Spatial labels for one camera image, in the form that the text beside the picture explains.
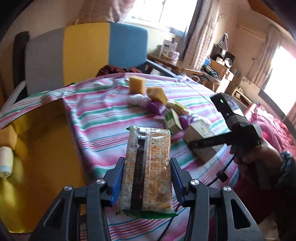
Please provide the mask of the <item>right hand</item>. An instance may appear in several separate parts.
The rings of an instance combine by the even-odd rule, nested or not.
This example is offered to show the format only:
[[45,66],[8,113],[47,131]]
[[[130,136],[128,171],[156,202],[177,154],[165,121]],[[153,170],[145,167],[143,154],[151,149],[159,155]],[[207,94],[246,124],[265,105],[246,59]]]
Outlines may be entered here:
[[279,173],[283,160],[279,152],[269,142],[261,138],[261,144],[242,157],[235,157],[242,177],[257,177],[261,184],[267,183]]

